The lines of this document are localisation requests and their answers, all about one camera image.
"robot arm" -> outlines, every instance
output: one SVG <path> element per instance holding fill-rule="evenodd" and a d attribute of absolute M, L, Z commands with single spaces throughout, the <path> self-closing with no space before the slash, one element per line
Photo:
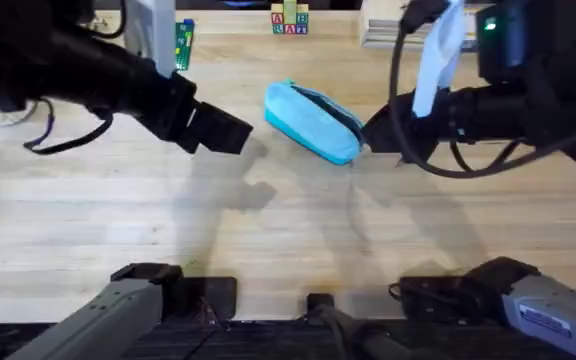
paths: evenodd
<path fill-rule="evenodd" d="M 128 265 L 88 304 L 7 359 L 117 359 L 169 315 L 184 313 L 188 294 L 179 266 Z"/>
<path fill-rule="evenodd" d="M 132 115 L 189 153 L 199 144 L 241 151 L 252 126 L 197 101 L 195 84 L 182 76 L 161 76 L 151 60 L 84 31 L 77 23 L 89 19 L 91 9 L 91 0 L 0 0 L 1 111 L 56 97 L 104 120 Z"/>

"green circuit board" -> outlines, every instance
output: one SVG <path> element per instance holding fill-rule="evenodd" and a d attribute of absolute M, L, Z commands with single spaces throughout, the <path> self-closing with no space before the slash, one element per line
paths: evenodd
<path fill-rule="evenodd" d="M 190 65 L 190 52 L 195 33 L 195 22 L 184 19 L 176 24 L 175 56 L 177 58 L 177 71 L 186 71 Z"/>

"toy block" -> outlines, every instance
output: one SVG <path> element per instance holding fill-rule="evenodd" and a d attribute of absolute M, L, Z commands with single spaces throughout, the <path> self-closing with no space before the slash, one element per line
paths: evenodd
<path fill-rule="evenodd" d="M 296 31 L 299 35 L 308 34 L 308 24 L 297 24 Z"/>
<path fill-rule="evenodd" d="M 297 23 L 297 1 L 285 0 L 284 1 L 284 24 Z"/>
<path fill-rule="evenodd" d="M 284 23 L 284 14 L 282 13 L 272 13 L 270 14 L 270 18 L 273 24 L 283 24 Z"/>
<path fill-rule="evenodd" d="M 286 34 L 295 34 L 297 32 L 295 24 L 285 24 L 285 32 Z"/>
<path fill-rule="evenodd" d="M 273 34 L 283 34 L 284 33 L 284 24 L 273 24 L 272 25 L 272 33 Z"/>
<path fill-rule="evenodd" d="M 297 13 L 297 24 L 308 24 L 308 13 Z"/>
<path fill-rule="evenodd" d="M 273 3 L 270 5 L 270 12 L 271 13 L 282 13 L 284 12 L 284 4 Z"/>

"gray robot arm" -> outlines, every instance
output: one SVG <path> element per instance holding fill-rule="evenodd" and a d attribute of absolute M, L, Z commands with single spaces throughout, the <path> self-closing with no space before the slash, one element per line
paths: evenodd
<path fill-rule="evenodd" d="M 8 360 L 111 360 L 167 315 L 185 308 L 181 267 L 132 264 L 89 303 Z"/>

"label sticker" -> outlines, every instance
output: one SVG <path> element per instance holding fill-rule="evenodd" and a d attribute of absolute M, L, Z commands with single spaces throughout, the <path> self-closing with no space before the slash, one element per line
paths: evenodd
<path fill-rule="evenodd" d="M 519 314 L 526 321 L 545 327 L 568 339 L 572 338 L 572 330 L 567 321 L 521 304 L 519 305 Z"/>

